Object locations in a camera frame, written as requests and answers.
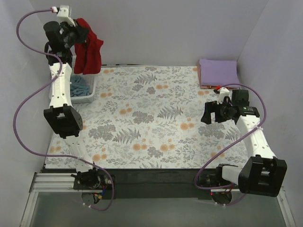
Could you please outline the red t shirt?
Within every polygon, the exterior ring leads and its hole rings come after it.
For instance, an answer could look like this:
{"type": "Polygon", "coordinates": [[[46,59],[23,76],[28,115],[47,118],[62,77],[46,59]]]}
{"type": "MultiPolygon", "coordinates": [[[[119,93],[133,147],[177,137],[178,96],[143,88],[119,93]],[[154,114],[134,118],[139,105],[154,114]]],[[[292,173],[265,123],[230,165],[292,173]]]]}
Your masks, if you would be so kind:
{"type": "Polygon", "coordinates": [[[74,73],[83,75],[98,74],[102,65],[100,49],[104,41],[98,39],[83,18],[78,18],[76,21],[81,27],[88,29],[89,32],[85,43],[75,44],[74,46],[76,54],[74,73]]]}

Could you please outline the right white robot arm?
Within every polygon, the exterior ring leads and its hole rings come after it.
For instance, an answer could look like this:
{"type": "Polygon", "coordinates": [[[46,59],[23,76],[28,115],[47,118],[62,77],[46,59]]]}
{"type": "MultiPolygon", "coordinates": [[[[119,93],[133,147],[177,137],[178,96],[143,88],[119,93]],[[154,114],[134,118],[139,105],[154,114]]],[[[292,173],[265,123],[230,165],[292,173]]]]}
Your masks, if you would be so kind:
{"type": "Polygon", "coordinates": [[[218,99],[205,104],[201,121],[211,124],[211,114],[215,114],[217,123],[233,120],[248,152],[244,167],[220,164],[215,169],[215,184],[225,188],[232,183],[238,186],[241,193],[276,197],[287,164],[278,159],[268,145],[261,128],[260,114],[257,108],[250,106],[249,92],[245,89],[229,91],[221,87],[215,89],[215,93],[218,99]]]}

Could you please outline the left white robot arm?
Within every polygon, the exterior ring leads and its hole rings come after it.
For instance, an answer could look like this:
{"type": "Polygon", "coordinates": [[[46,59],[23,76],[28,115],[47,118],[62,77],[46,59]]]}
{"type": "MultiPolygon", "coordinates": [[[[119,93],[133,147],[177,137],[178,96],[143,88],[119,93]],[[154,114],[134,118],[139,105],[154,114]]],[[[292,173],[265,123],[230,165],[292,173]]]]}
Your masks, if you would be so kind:
{"type": "Polygon", "coordinates": [[[76,20],[72,22],[51,21],[44,24],[48,42],[44,52],[52,79],[51,101],[49,108],[44,110],[44,117],[76,157],[76,182],[90,189],[96,189],[101,184],[101,178],[95,167],[88,164],[91,159],[83,144],[81,131],[83,120],[73,108],[70,95],[70,78],[72,73],[71,47],[86,41],[89,33],[87,28],[81,27],[76,20]]]}

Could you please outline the folded purple t shirt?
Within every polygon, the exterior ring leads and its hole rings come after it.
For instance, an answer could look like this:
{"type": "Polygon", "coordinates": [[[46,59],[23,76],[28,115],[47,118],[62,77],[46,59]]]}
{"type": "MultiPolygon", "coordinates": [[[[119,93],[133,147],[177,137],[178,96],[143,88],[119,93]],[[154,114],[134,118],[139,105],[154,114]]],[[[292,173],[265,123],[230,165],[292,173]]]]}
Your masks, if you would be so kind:
{"type": "Polygon", "coordinates": [[[198,79],[202,87],[238,84],[237,62],[200,59],[198,79]]]}

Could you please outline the white plastic basket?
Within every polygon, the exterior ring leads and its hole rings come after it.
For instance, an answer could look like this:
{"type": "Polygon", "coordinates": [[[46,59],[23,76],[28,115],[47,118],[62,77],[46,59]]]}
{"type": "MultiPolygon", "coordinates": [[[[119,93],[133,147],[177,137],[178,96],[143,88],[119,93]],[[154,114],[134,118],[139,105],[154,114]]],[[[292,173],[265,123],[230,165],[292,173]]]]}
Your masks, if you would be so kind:
{"type": "Polygon", "coordinates": [[[96,92],[97,76],[94,74],[76,75],[73,72],[73,66],[69,63],[55,63],[50,66],[52,78],[62,67],[58,78],[51,84],[49,98],[50,105],[60,107],[63,104],[81,104],[91,103],[94,101],[96,92]]]}

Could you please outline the blue-grey t shirt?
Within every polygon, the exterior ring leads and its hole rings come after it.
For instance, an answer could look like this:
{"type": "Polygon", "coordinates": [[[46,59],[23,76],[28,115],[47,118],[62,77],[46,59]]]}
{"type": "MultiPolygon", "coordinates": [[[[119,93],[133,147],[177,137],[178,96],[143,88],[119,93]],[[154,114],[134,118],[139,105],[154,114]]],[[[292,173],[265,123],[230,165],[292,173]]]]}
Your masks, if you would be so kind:
{"type": "Polygon", "coordinates": [[[74,75],[70,78],[71,97],[89,96],[91,94],[90,85],[87,84],[82,76],[74,75]]]}

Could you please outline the floral tablecloth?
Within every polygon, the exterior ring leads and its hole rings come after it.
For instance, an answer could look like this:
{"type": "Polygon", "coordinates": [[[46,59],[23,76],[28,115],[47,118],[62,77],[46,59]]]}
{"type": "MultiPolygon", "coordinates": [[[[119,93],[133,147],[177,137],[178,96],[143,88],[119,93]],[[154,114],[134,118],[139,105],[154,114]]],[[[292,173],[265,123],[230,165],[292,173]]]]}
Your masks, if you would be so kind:
{"type": "Polygon", "coordinates": [[[244,166],[248,159],[233,121],[201,123],[216,94],[200,88],[195,67],[104,68],[91,103],[77,104],[83,143],[104,168],[244,166]]]}

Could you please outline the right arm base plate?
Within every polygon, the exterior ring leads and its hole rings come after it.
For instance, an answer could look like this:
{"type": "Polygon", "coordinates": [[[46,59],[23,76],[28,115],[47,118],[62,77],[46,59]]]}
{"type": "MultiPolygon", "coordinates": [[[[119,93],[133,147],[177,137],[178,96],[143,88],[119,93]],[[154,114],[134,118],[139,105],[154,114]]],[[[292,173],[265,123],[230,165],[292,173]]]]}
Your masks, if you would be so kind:
{"type": "Polygon", "coordinates": [[[226,180],[218,180],[214,174],[205,174],[198,177],[197,186],[212,190],[232,188],[235,184],[226,180]]]}

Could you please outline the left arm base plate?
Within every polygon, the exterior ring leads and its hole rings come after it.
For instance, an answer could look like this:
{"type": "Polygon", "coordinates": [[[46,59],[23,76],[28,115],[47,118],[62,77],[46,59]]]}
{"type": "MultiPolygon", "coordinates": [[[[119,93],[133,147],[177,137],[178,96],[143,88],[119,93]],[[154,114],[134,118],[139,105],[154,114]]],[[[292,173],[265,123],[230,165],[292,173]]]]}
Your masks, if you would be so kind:
{"type": "Polygon", "coordinates": [[[74,178],[73,189],[75,190],[101,190],[106,186],[112,189],[110,178],[108,175],[75,175],[71,174],[74,178]]]}

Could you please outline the aluminium rail frame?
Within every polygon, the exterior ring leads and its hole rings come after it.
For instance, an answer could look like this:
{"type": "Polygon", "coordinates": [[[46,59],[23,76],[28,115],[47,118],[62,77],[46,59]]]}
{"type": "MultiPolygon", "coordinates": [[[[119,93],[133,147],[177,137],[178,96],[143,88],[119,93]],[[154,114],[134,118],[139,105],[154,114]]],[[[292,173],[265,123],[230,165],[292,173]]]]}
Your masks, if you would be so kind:
{"type": "Polygon", "coordinates": [[[72,208],[81,205],[82,190],[67,173],[36,173],[30,186],[21,227],[66,227],[72,208]]]}

